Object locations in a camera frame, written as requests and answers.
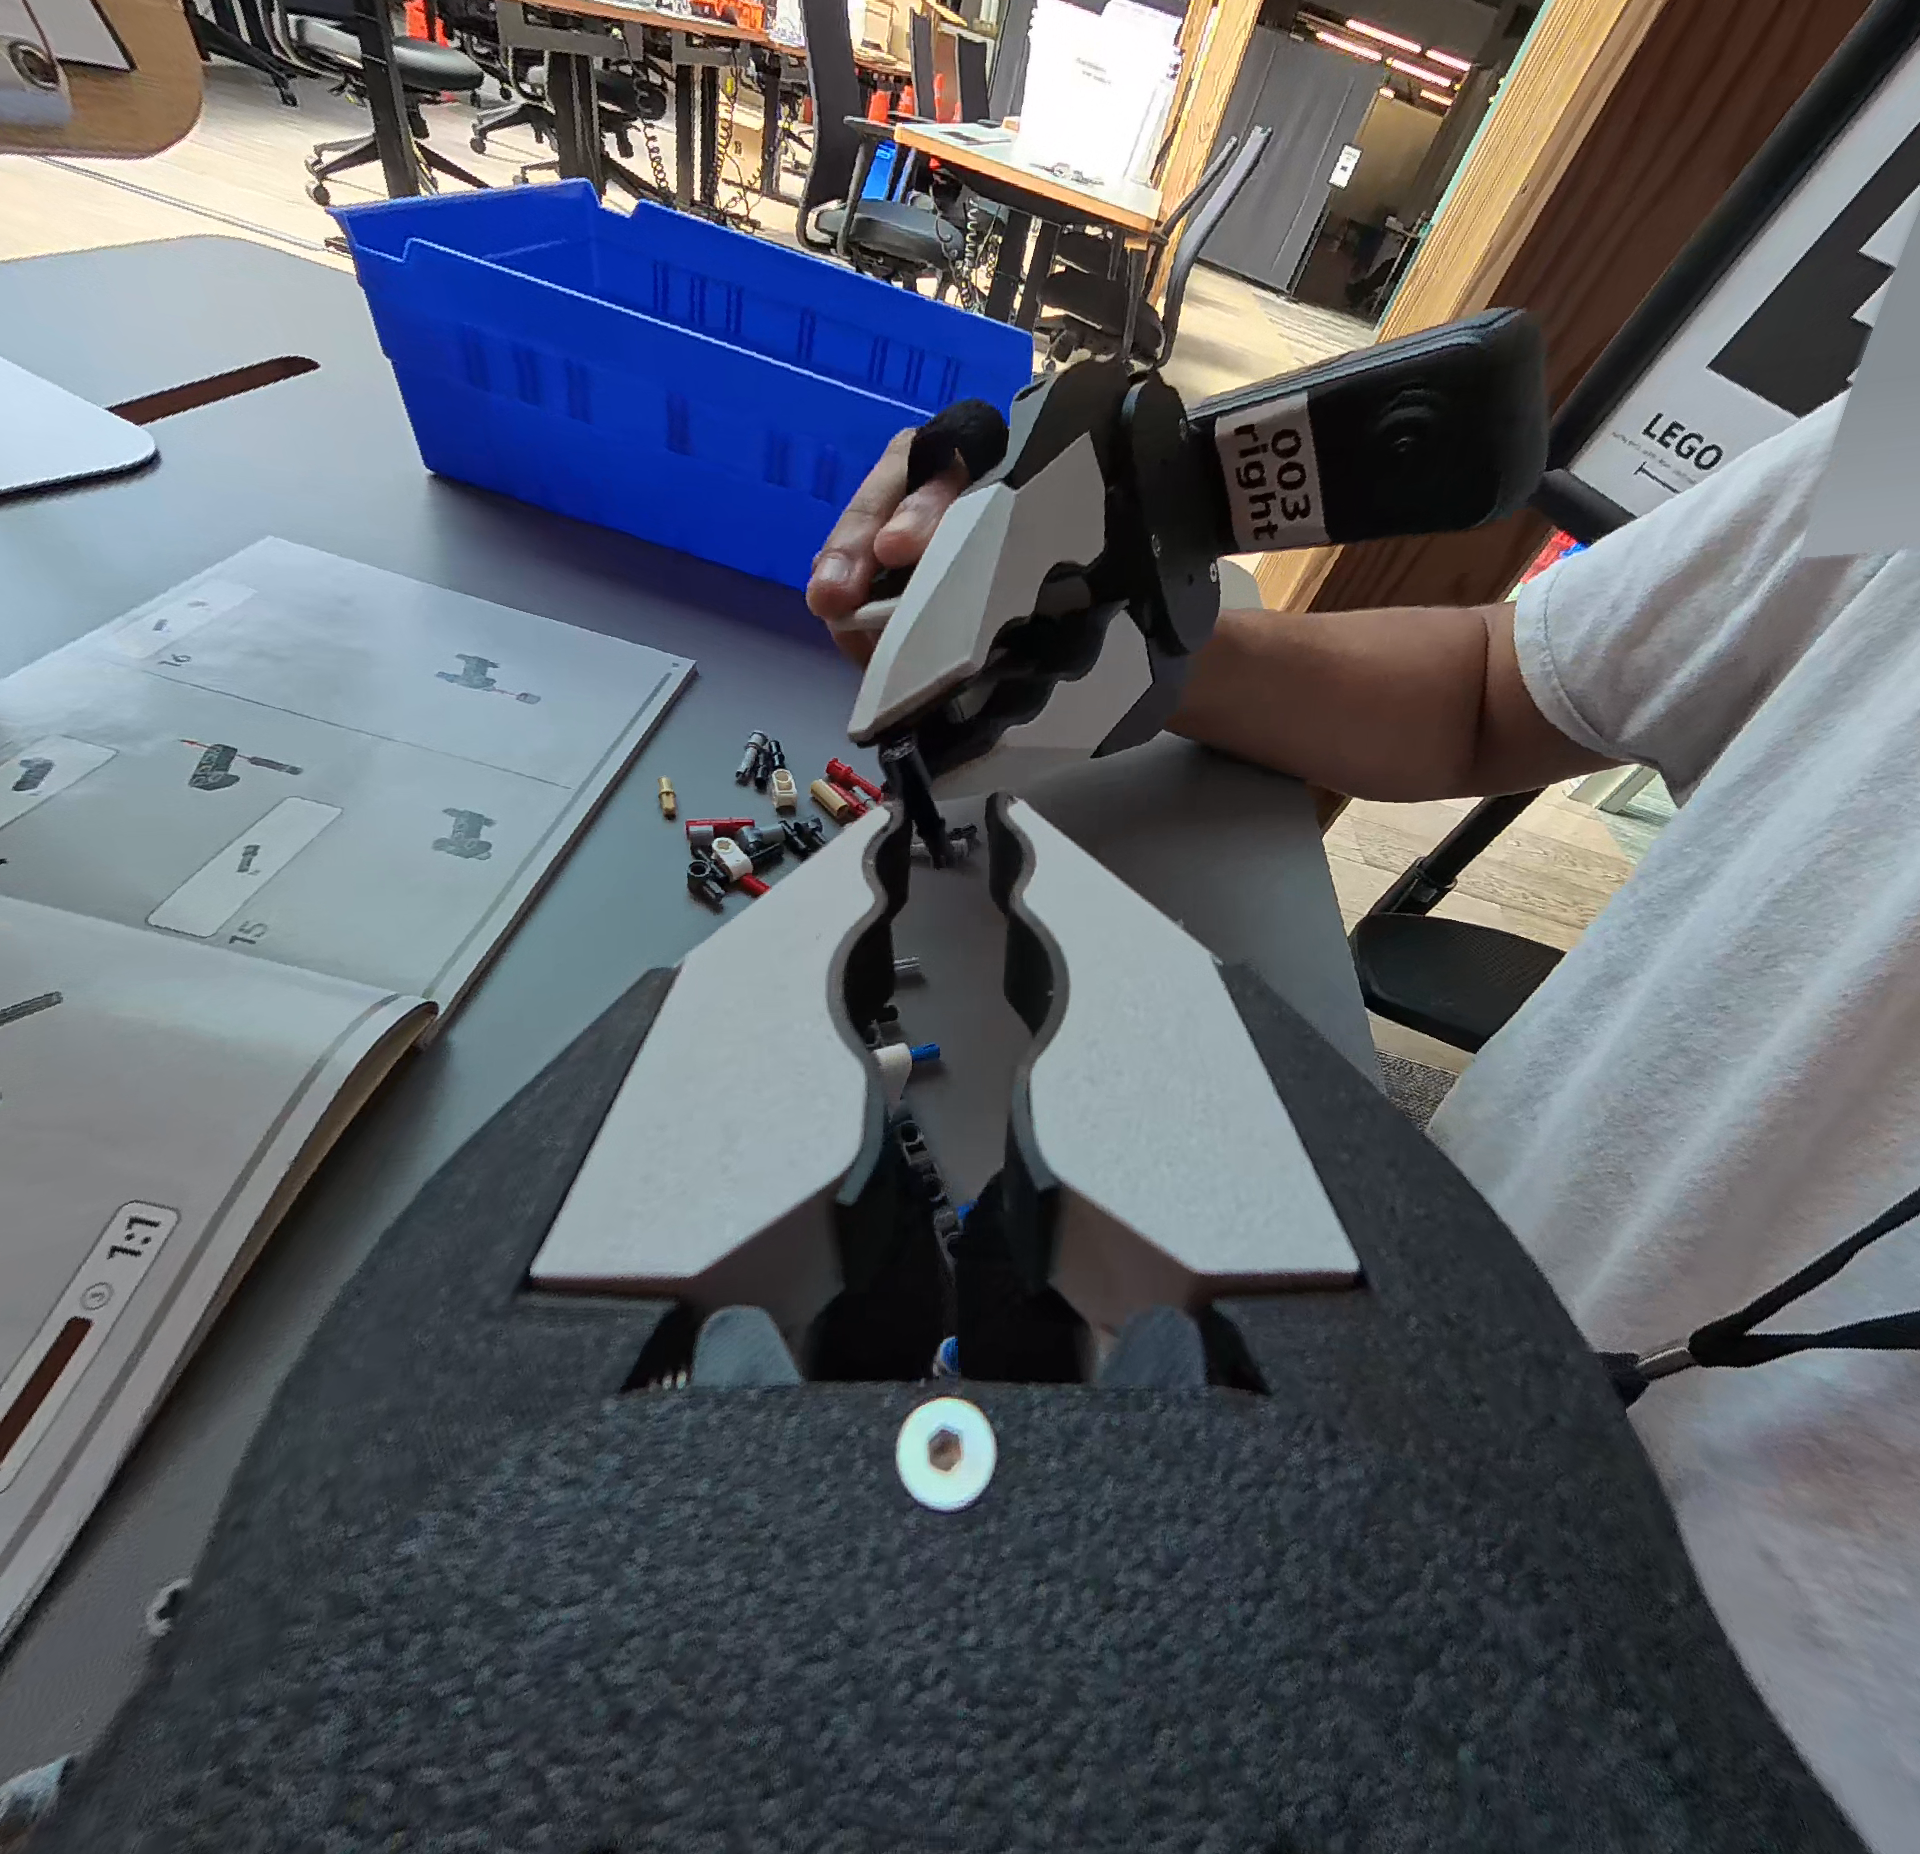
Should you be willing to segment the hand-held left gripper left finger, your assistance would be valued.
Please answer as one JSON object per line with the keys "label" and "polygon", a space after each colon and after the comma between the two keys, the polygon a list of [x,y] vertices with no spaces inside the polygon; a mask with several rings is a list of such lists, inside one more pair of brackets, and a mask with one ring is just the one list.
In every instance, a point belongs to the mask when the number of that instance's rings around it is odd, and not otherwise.
{"label": "hand-held left gripper left finger", "polygon": [[896,808],[854,821],[674,968],[531,1282],[648,1297],[832,1297],[873,1179],[896,994]]}

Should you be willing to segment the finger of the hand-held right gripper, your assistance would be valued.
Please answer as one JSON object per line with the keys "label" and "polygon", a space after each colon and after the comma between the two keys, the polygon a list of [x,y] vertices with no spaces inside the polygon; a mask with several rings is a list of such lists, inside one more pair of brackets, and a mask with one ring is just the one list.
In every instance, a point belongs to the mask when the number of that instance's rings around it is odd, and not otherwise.
{"label": "finger of the hand-held right gripper", "polygon": [[851,739],[879,743],[975,682],[996,638],[1037,613],[1044,582],[1092,566],[1103,546],[1105,477],[1086,433],[1024,480],[996,477],[964,491],[879,635]]}
{"label": "finger of the hand-held right gripper", "polygon": [[1143,746],[1163,733],[1177,693],[1179,660],[1161,656],[1118,609],[1092,667],[1056,682],[1043,710],[1000,729],[982,757],[938,771],[936,799],[1028,795],[1061,770]]}

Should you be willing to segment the black lego frame piece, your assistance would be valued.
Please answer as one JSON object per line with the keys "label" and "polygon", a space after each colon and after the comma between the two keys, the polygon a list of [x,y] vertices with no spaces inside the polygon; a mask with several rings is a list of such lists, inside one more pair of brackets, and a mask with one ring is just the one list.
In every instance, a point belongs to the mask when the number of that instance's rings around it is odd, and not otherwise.
{"label": "black lego frame piece", "polygon": [[889,785],[895,801],[908,819],[915,843],[922,849],[926,857],[934,866],[951,866],[955,862],[955,854],[949,841],[949,828],[938,810],[934,779],[926,763],[918,737],[912,733],[887,737],[879,743],[876,757],[881,761],[885,782]]}

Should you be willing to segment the grey black lego assembly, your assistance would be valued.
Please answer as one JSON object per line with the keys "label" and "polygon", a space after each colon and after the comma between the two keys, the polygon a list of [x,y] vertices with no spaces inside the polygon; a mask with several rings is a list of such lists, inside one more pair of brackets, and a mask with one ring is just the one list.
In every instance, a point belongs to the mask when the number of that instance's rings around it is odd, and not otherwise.
{"label": "grey black lego assembly", "polygon": [[909,1096],[909,1083],[922,1073],[938,1069],[942,1053],[936,1041],[915,1041],[904,1025],[896,997],[879,1001],[862,1035],[876,1057],[885,1090],[885,1182],[895,1190],[904,1215],[932,1236],[938,1258],[942,1334],[930,1374],[955,1383],[963,1374],[959,1266],[971,1203],[955,1200],[949,1192],[948,1173]]}

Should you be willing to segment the person's right forearm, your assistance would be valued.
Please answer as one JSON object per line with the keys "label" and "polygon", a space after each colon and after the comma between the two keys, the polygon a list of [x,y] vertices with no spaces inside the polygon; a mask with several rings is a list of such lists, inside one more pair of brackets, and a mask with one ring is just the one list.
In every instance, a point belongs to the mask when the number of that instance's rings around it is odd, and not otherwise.
{"label": "person's right forearm", "polygon": [[1168,727],[1369,801],[1488,799],[1598,770],[1603,754],[1534,701],[1515,626],[1512,601],[1228,611]]}

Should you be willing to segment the scatter of red black lego pieces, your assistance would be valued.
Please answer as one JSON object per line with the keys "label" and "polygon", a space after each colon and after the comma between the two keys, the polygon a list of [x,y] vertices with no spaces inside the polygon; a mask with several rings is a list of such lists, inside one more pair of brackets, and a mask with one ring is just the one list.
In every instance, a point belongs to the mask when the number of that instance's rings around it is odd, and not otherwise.
{"label": "scatter of red black lego pieces", "polygon": [[780,866],[819,855],[835,834],[889,796],[873,770],[843,757],[809,776],[766,727],[747,735],[734,785],[747,795],[739,810],[700,813],[683,810],[671,776],[659,780],[660,811],[684,838],[684,891],[718,914],[734,896],[755,899],[771,891]]}

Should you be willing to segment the lego instruction booklet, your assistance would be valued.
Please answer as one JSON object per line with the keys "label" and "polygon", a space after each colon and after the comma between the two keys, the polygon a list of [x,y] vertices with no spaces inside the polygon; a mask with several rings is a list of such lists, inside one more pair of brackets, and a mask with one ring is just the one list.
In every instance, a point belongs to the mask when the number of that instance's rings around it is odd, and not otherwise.
{"label": "lego instruction booklet", "polygon": [[693,671],[265,539],[4,678],[4,1639]]}

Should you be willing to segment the person's right hand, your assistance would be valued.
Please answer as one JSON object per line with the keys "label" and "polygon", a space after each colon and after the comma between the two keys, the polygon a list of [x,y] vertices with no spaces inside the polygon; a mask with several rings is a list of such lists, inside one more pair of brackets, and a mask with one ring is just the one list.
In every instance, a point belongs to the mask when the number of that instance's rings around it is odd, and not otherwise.
{"label": "person's right hand", "polygon": [[817,553],[803,599],[838,650],[865,667],[879,631],[853,624],[875,597],[879,575],[915,566],[948,507],[971,486],[966,460],[951,452],[938,475],[912,488],[909,454],[917,435],[900,430],[854,490]]}

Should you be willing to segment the black office chair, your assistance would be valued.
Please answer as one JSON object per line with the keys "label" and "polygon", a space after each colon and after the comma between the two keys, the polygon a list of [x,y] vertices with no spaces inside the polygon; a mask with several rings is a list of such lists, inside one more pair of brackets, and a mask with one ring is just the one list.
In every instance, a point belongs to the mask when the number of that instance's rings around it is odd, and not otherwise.
{"label": "black office chair", "polygon": [[1432,915],[1462,872],[1539,796],[1536,787],[1481,801],[1358,918],[1348,941],[1374,1015],[1477,1053],[1551,978],[1563,948]]}
{"label": "black office chair", "polygon": [[1123,356],[1148,368],[1171,356],[1189,274],[1271,138],[1267,123],[1254,123],[1246,141],[1230,138],[1168,221],[1139,248],[1129,247],[1122,267],[1094,274],[1067,265],[1044,281],[1043,305],[1051,309],[1040,321],[1047,373],[1081,354]]}

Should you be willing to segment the black framed marker sign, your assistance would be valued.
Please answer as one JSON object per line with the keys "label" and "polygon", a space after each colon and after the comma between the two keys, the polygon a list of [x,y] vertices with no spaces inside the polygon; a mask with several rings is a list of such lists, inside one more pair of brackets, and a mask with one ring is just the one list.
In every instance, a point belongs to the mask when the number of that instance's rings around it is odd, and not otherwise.
{"label": "black framed marker sign", "polygon": [[1916,183],[1907,54],[1544,483],[1549,522],[1594,540],[1843,394],[1916,221]]}

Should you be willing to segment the large blue plastic bin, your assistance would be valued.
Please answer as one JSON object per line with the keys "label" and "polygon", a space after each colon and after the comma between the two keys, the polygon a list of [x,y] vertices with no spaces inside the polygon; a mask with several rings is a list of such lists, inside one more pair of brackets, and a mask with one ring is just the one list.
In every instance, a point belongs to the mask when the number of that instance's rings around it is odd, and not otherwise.
{"label": "large blue plastic bin", "polygon": [[802,589],[892,438],[1024,330],[587,181],[336,210],[425,466]]}

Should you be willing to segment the wooden top table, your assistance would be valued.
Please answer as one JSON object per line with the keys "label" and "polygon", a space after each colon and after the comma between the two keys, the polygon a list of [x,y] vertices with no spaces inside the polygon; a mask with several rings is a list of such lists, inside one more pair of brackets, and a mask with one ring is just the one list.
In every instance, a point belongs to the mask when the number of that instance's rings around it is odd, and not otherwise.
{"label": "wooden top table", "polygon": [[1153,184],[1047,169],[1024,161],[1006,129],[898,116],[895,138],[940,161],[975,196],[1004,210],[984,313],[1023,330],[1037,324],[1061,228],[1112,231],[1126,248],[1139,248],[1163,222],[1163,193]]}

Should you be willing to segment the white paper sign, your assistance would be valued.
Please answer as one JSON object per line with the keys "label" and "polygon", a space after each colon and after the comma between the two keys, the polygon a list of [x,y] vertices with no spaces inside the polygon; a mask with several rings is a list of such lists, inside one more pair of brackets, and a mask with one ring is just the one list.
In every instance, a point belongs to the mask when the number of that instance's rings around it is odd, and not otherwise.
{"label": "white paper sign", "polygon": [[1183,18],[1139,0],[1035,0],[1014,157],[1065,178],[1143,183],[1179,79]]}

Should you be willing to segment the silver monitor stand base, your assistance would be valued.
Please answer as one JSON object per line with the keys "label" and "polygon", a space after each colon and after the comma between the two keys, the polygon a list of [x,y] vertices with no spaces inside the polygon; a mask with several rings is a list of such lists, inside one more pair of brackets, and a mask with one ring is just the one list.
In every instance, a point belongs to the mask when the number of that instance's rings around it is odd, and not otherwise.
{"label": "silver monitor stand base", "polygon": [[60,384],[2,359],[2,498],[141,471],[156,438]]}

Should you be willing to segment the rounded wooden panel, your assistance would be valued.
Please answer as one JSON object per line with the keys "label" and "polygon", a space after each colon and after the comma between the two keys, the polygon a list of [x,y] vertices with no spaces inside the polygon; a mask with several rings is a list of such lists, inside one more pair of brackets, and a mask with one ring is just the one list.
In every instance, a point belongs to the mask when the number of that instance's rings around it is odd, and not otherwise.
{"label": "rounded wooden panel", "polygon": [[181,0],[2,0],[2,152],[149,158],[204,110]]}

